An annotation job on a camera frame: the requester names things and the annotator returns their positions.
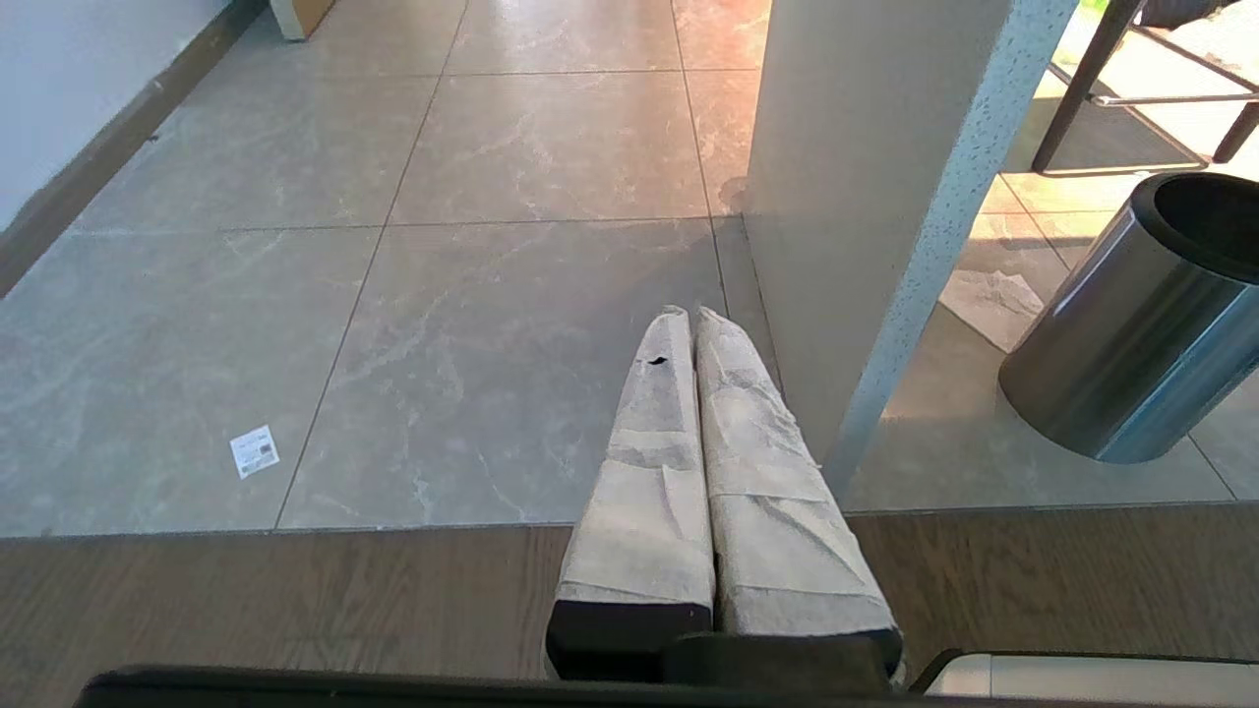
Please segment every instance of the leg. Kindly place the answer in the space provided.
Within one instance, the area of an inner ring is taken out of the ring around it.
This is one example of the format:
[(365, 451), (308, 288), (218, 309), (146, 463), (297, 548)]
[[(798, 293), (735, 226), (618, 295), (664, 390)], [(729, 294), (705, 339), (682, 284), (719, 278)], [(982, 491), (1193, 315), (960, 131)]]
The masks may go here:
[(1224, 134), (1224, 140), (1215, 149), (1214, 163), (1228, 163), (1241, 149), (1241, 144), (1250, 137), (1250, 134), (1259, 126), (1259, 103), (1246, 103), (1241, 108), (1241, 115), (1233, 122), (1229, 132)]
[(1063, 102), (1058, 105), (1058, 112), (1054, 113), (1054, 120), (1049, 123), (1049, 130), (1045, 131), (1045, 137), (1040, 141), (1036, 156), (1031, 159), (1032, 170), (1042, 173), (1049, 168), (1049, 161), (1054, 159), (1054, 152), (1058, 151), (1058, 146), (1066, 137), (1066, 128), (1071, 127), (1075, 113), (1080, 112), (1080, 105), (1084, 103), (1089, 91), (1093, 89), (1093, 82), (1097, 81), (1098, 74), (1102, 73), (1102, 67), (1105, 66), (1107, 60), (1110, 59), (1110, 54), (1114, 53), (1115, 47), (1119, 45), (1123, 33), (1128, 31), (1128, 23), (1132, 21), (1137, 10), (1141, 9), (1142, 1), (1110, 0), (1105, 13), (1102, 15), (1102, 21), (1098, 23), (1097, 33), (1089, 42), (1089, 48), (1084, 50), (1084, 58), (1080, 59), (1080, 66), (1075, 69), (1075, 76), (1071, 77), (1071, 83), (1066, 87), (1066, 93), (1063, 94)]

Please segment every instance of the white pillar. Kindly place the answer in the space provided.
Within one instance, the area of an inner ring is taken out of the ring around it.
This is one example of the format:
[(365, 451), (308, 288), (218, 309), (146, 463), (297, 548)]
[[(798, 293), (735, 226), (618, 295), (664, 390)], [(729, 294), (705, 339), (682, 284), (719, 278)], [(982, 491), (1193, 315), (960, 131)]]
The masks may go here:
[(838, 495), (1074, 0), (777, 0), (745, 214), (788, 404)]

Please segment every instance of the baseboard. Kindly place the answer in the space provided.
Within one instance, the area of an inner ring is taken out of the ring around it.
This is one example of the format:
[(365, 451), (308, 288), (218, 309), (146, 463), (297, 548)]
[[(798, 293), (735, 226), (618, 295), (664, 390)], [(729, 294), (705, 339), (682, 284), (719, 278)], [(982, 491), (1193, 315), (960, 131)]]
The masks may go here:
[(166, 69), (39, 189), (0, 233), (0, 297), (44, 254), (262, 13), (266, 0), (232, 0)]

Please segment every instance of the marble tile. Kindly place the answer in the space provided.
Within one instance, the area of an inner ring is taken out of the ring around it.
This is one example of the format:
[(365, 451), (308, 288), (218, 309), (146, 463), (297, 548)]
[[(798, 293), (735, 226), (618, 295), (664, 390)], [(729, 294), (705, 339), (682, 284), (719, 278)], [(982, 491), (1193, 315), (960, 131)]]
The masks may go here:
[(681, 73), (442, 79), (392, 223), (708, 215)]
[(471, 0), (446, 73), (679, 68), (669, 0)]
[(771, 0), (674, 0), (682, 67), (759, 69)]
[(1148, 175), (1045, 176), (1036, 173), (1001, 175), (1029, 213), (1115, 212)]
[(1054, 296), (1068, 273), (1027, 214), (980, 214), (956, 268), (1020, 275), (1041, 302)]
[(992, 186), (980, 205), (981, 214), (1024, 214), (1026, 213), (1019, 198), (1010, 190), (1001, 175), (992, 178)]
[(281, 525), (574, 522), (666, 304), (721, 309), (706, 218), (387, 229)]
[(383, 224), (434, 83), (212, 72), (71, 231)]
[(846, 510), (1229, 500), (1188, 440), (1143, 465), (1095, 462), (1044, 438), (997, 387), (1002, 354), (937, 306)]
[(729, 317), (748, 333), (757, 353), (760, 354), (760, 360), (769, 370), (769, 378), (782, 391), (778, 357), (774, 354), (774, 341), (769, 335), (765, 306), (760, 301), (760, 286), (757, 283), (752, 244), (748, 243), (743, 218), (716, 217), (713, 219), (713, 233), (716, 239), (718, 261), (721, 265), (721, 287)]
[(1075, 267), (1089, 252), (1093, 241), (1102, 234), (1110, 219), (1112, 212), (1058, 212), (1051, 214), (1032, 214), (1041, 233), (1054, 246), (1069, 267)]
[(743, 213), (760, 72), (687, 72), (713, 215)]
[(376, 234), (63, 236), (0, 301), (0, 535), (269, 529)]
[(1190, 433), (1238, 499), (1259, 499), (1259, 377), (1251, 375)]
[(279, 35), (263, 13), (215, 72), (278, 82), (320, 77), (438, 76), (454, 42), (463, 0), (350, 0), (332, 5), (306, 42)]

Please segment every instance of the small white label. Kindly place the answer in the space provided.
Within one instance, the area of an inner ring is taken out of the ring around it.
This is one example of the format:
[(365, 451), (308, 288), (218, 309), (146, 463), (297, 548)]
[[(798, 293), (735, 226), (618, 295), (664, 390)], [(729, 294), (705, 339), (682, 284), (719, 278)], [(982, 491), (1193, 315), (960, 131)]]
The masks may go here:
[(276, 450), (276, 441), (271, 438), (271, 426), (262, 426), (233, 440), (232, 456), (235, 457), (240, 479), (278, 462), (279, 452)]

